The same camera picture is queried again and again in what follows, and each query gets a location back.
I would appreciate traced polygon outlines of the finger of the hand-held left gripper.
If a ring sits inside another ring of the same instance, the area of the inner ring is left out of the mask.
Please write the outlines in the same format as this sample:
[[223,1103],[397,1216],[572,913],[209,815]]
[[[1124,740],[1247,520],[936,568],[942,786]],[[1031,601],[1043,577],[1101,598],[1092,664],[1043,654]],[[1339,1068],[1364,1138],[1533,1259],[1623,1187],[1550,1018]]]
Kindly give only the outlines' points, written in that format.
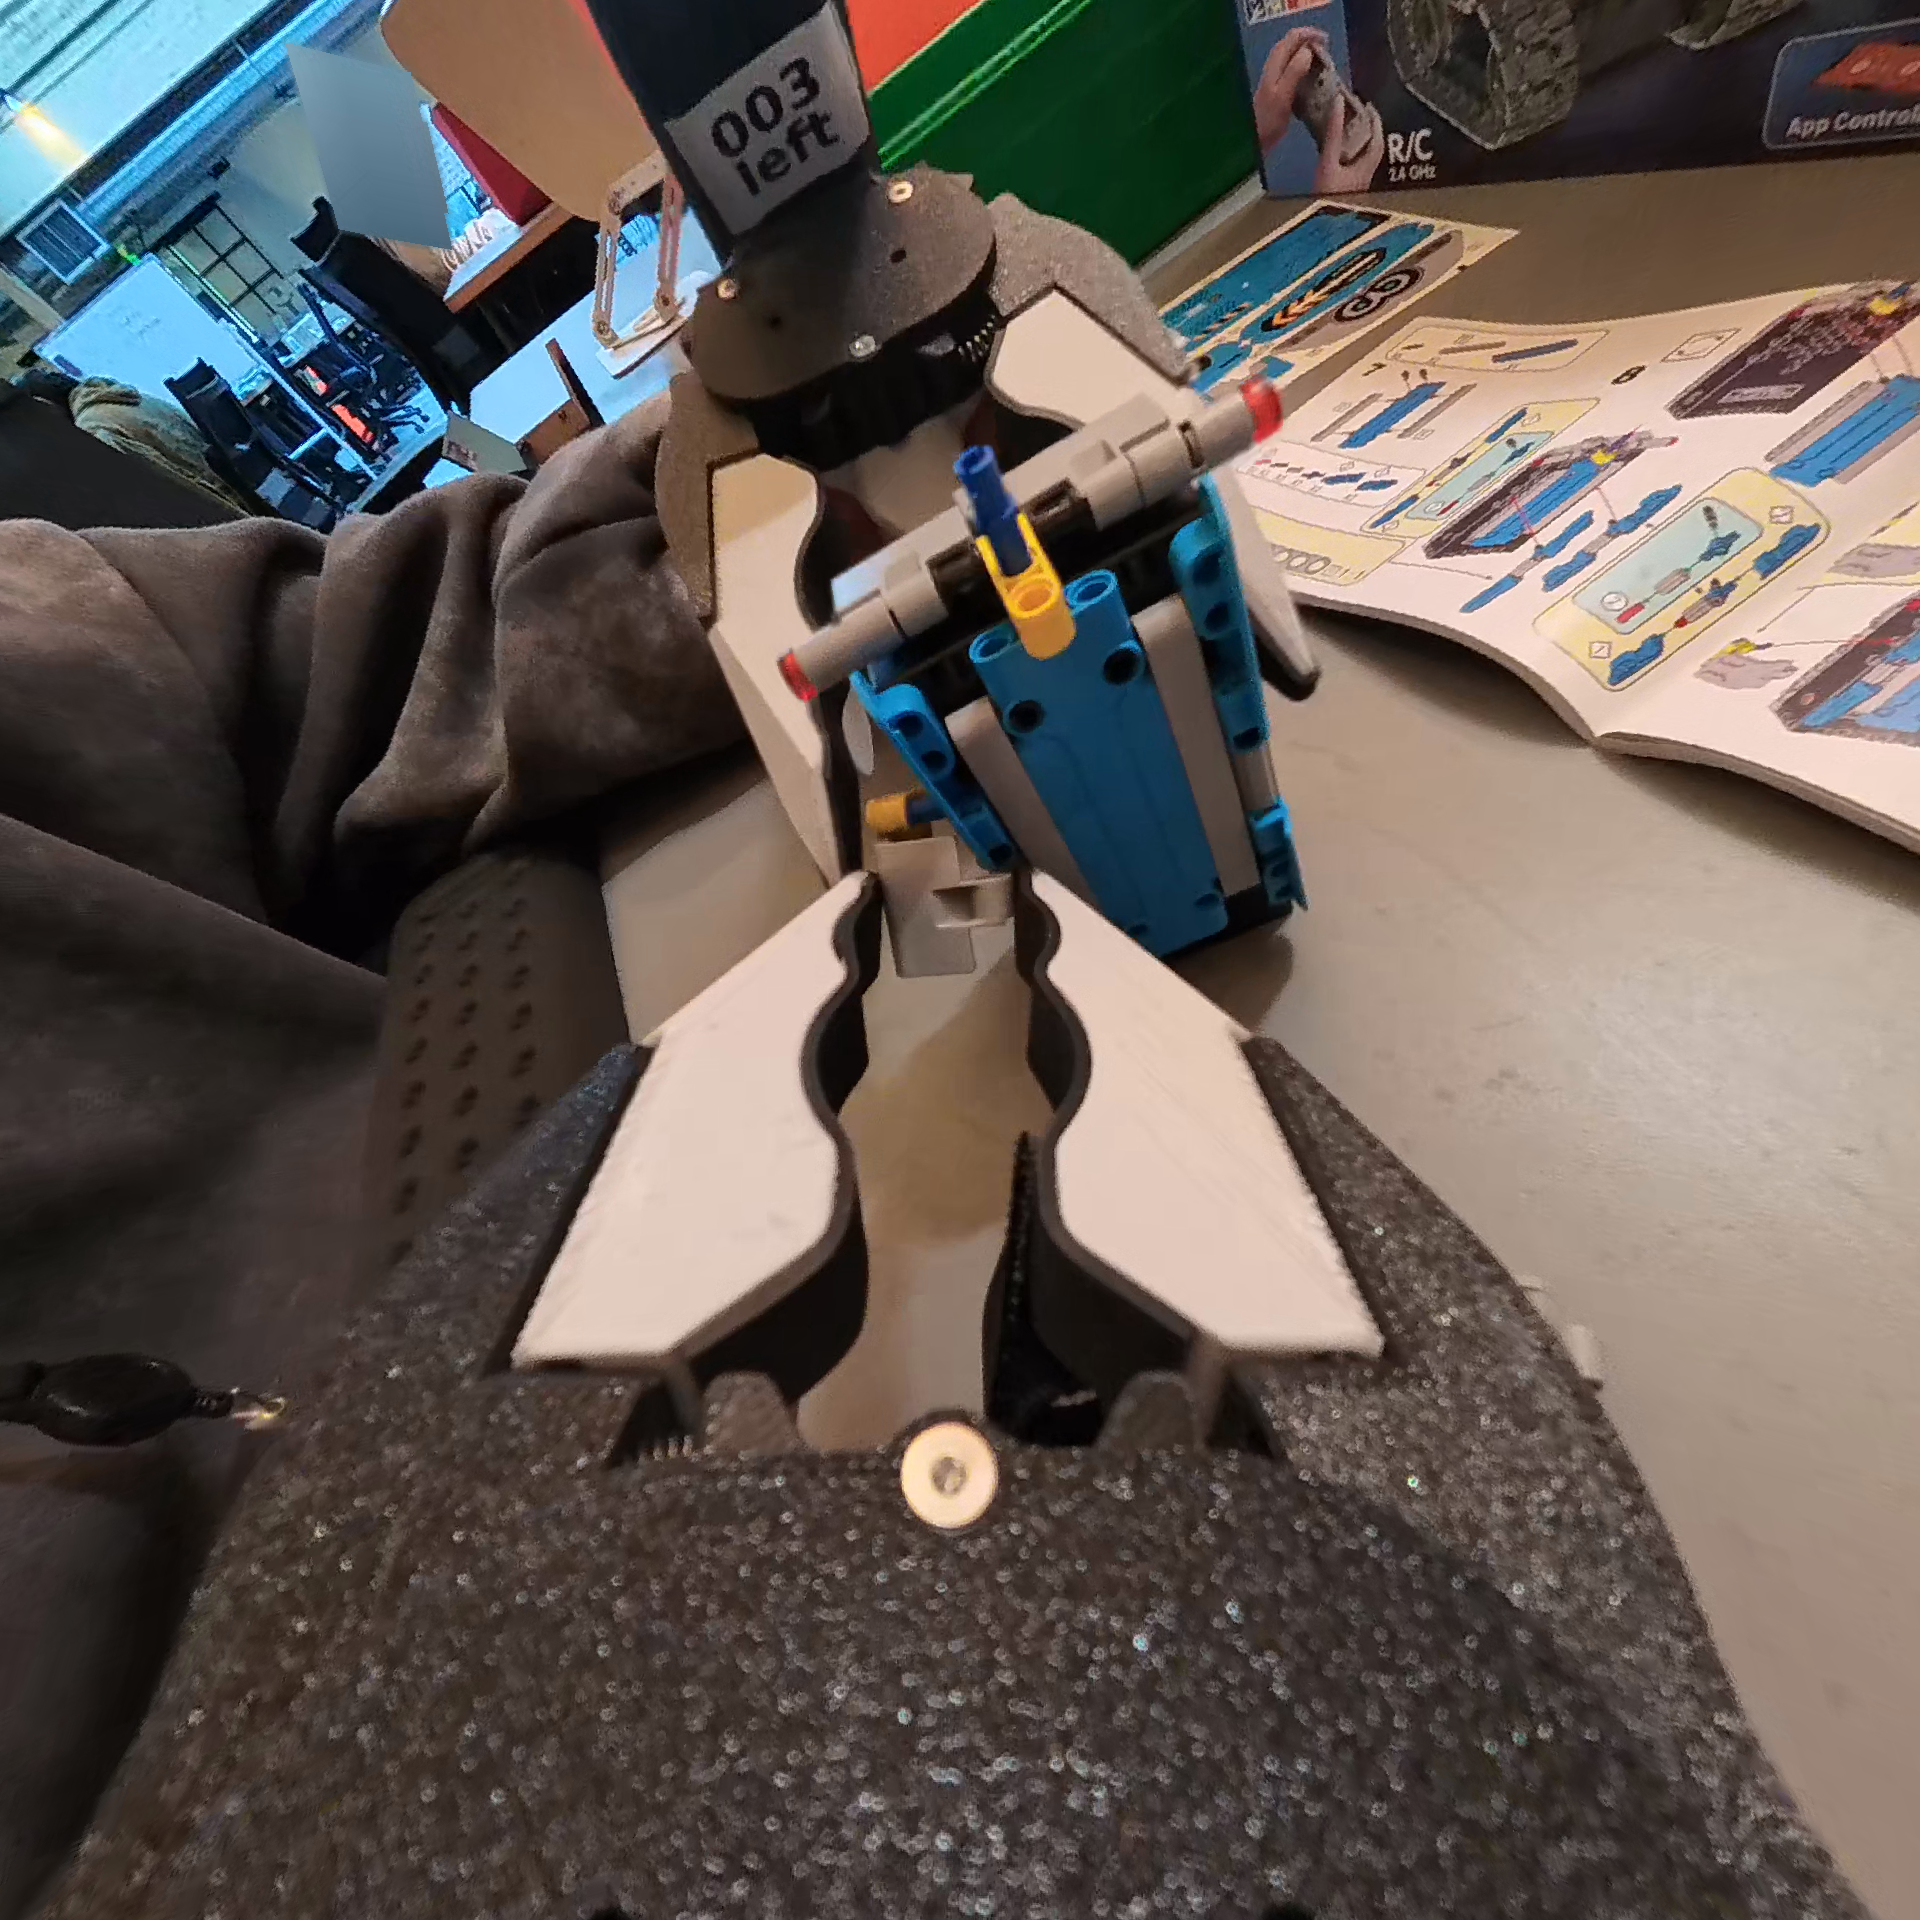
[[711,650],[789,824],[825,882],[857,865],[843,851],[815,704],[781,674],[812,631],[799,566],[823,514],[815,475],[789,463],[711,470]]
[[1169,382],[1069,295],[1020,308],[992,343],[992,447],[1029,460],[1054,441],[1117,419],[1142,432],[1169,423]]

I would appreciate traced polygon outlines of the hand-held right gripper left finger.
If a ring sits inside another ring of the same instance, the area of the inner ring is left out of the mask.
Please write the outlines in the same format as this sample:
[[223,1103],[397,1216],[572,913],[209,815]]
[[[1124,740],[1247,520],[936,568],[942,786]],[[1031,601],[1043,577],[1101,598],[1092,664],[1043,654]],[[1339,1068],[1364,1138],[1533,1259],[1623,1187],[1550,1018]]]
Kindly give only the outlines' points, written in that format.
[[879,889],[839,880],[665,1020],[517,1334],[521,1372],[727,1375],[799,1402],[852,1350],[869,1252],[840,1124]]

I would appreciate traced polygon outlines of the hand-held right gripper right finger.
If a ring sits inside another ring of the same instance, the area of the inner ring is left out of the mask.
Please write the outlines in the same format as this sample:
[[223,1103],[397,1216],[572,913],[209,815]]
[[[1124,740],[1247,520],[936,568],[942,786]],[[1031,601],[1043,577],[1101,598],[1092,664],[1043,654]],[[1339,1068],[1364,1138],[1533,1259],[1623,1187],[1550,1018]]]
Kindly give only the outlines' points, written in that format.
[[1380,1361],[1247,1028],[1055,878],[1015,880],[1015,961],[1049,1105],[1027,1268],[1047,1356],[1103,1409],[1180,1376],[1204,1420],[1239,1370]]

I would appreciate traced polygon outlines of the grey blue toy brick assembly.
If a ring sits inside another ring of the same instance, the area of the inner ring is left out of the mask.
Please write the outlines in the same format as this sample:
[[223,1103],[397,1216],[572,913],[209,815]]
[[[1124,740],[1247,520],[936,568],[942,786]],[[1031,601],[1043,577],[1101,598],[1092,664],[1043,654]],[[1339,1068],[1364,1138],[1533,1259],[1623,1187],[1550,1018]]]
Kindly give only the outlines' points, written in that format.
[[1316,660],[1231,473],[1279,425],[1252,376],[1009,472],[966,440],[951,511],[877,552],[863,593],[833,583],[784,682],[847,688],[897,792],[940,809],[912,836],[1055,878],[1159,959],[1283,922],[1305,882],[1265,692],[1303,700]]

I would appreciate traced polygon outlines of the brick instruction booklet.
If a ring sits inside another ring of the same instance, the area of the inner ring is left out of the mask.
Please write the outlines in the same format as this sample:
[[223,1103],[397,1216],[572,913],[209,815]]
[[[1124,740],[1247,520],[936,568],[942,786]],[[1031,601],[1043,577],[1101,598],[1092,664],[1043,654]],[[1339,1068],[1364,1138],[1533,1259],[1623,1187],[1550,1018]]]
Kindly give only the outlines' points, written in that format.
[[1239,464],[1293,599],[1917,847],[1917,291],[1420,319]]

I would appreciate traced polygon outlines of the grey desk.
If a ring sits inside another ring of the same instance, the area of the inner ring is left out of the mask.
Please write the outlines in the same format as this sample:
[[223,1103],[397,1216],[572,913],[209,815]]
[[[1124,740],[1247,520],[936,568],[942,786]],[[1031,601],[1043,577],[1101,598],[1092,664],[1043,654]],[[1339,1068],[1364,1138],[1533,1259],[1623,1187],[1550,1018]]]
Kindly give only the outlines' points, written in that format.
[[[1513,239],[1427,319],[1609,321],[1915,274],[1915,151],[1405,195]],[[1456,642],[1311,618],[1283,704],[1310,913],[1183,963],[1390,1145],[1559,1328],[1749,1718],[1877,1915],[1915,1915],[1915,855],[1692,764],[1596,752]],[[632,1033],[814,898],[752,752],[612,803]],[[1044,1120],[1003,928],[867,998],[871,1246],[801,1403],[863,1450],[976,1409],[1015,1138]]]

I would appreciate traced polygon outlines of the green plastic bin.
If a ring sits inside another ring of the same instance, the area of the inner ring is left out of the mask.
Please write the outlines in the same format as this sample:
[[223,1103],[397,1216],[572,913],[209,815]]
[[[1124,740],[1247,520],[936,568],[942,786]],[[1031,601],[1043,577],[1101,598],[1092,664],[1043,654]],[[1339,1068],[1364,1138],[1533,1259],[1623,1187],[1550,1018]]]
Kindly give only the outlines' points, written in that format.
[[1256,175],[1230,2],[981,2],[871,89],[879,161],[1089,228],[1140,264]]

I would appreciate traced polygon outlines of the blue sticker sheet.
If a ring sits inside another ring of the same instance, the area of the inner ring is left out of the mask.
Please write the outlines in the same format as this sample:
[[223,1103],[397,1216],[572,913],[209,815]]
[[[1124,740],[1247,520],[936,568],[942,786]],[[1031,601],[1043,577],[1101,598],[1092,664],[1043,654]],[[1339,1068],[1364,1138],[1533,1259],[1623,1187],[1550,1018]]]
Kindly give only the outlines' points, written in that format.
[[1161,312],[1200,394],[1277,384],[1372,339],[1513,228],[1321,200]]

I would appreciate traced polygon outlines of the black perforated pad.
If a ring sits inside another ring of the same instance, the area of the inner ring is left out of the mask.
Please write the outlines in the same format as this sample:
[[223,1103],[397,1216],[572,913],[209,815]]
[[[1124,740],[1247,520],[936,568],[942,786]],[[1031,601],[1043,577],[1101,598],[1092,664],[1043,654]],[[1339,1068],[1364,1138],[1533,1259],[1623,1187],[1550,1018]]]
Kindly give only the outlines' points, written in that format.
[[603,886],[567,836],[476,855],[403,914],[368,1132],[373,1262],[399,1251],[631,1028]]

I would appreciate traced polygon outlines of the orange plastic carrier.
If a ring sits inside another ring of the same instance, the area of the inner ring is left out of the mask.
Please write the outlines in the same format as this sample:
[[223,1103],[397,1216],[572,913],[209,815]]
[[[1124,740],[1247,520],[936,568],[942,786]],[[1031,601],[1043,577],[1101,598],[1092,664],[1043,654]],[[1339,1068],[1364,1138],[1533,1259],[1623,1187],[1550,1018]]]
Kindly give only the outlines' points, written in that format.
[[855,60],[867,89],[891,78],[908,60],[926,51],[976,2],[846,2]]

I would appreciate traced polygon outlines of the tan board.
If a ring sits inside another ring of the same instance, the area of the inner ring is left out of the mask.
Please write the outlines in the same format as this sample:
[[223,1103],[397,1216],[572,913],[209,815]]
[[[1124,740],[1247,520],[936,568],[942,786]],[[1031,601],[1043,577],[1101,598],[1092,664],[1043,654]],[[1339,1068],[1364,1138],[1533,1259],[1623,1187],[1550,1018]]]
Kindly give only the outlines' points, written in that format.
[[397,64],[564,212],[591,224],[591,347],[607,372],[691,371],[691,326],[725,276],[667,159],[572,2],[383,4]]

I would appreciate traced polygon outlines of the black office chair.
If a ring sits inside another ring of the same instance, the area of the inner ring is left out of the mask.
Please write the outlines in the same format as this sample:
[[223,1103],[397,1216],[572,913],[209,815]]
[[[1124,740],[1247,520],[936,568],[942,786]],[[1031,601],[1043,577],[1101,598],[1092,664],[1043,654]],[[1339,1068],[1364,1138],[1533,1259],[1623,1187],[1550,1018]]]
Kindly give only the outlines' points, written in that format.
[[495,359],[440,295],[380,242],[337,226],[327,200],[313,202],[295,247],[305,256],[301,279],[318,298],[393,345],[452,415],[469,415],[473,386]]

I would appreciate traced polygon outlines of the toy robot kit box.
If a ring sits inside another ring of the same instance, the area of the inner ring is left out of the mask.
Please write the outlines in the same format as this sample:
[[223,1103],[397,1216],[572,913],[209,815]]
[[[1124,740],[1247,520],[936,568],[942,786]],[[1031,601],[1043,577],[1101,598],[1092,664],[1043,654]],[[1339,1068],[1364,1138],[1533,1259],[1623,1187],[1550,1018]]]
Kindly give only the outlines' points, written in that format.
[[1913,150],[1915,2],[1233,2],[1271,196]]

